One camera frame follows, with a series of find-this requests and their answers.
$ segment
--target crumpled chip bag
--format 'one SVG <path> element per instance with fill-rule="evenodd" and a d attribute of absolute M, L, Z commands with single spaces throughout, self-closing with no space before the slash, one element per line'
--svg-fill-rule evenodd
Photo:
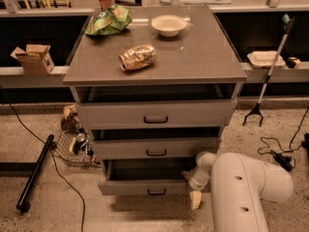
<path fill-rule="evenodd" d="M 132 18 L 129 10 L 118 5 L 112 5 L 106 11 L 90 21 L 86 28 L 86 35 L 113 35 L 121 33 L 130 23 Z"/>

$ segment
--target white robotic arm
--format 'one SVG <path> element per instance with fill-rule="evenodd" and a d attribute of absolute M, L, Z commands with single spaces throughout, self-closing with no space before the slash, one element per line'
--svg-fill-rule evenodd
<path fill-rule="evenodd" d="M 283 202 L 294 191 L 290 174 L 281 166 L 234 153 L 218 158 L 201 153 L 197 166 L 187 174 L 192 209 L 197 209 L 198 193 L 210 177 L 215 232 L 267 232 L 260 200 Z"/>

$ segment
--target drawer handle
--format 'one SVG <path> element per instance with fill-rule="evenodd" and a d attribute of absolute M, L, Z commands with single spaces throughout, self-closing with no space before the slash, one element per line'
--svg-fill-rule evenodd
<path fill-rule="evenodd" d="M 166 193 L 166 188 L 163 191 L 160 191 L 160 190 L 151 191 L 148 189 L 148 195 L 151 195 L 151 196 L 165 195 L 165 193 Z"/>
<path fill-rule="evenodd" d="M 146 124 L 165 124 L 167 122 L 167 116 L 144 116 L 144 123 Z"/>
<path fill-rule="evenodd" d="M 147 150 L 146 154 L 148 157 L 164 157 L 167 154 L 167 150 L 164 150 L 163 153 L 159 153 L 159 154 L 153 154 L 153 153 L 150 153 L 149 150 Z"/>

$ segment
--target cardboard box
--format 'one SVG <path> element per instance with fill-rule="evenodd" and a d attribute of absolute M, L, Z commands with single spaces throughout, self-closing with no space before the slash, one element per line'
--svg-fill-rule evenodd
<path fill-rule="evenodd" d="M 50 45 L 27 44 L 26 51 L 17 47 L 11 56 L 19 61 L 25 74 L 49 74 L 54 68 L 49 48 Z"/>

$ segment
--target countertop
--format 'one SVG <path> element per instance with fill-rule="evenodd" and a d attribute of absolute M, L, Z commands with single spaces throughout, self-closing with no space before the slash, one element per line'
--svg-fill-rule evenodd
<path fill-rule="evenodd" d="M 68 85 L 144 85 L 244 82 L 246 75 L 208 7 L 129 7 L 133 21 L 120 34 L 84 35 L 70 63 Z M 164 38 L 151 26 L 159 15 L 178 15 L 188 26 Z M 147 68 L 123 72 L 118 56 L 140 44 L 152 44 L 156 61 Z"/>

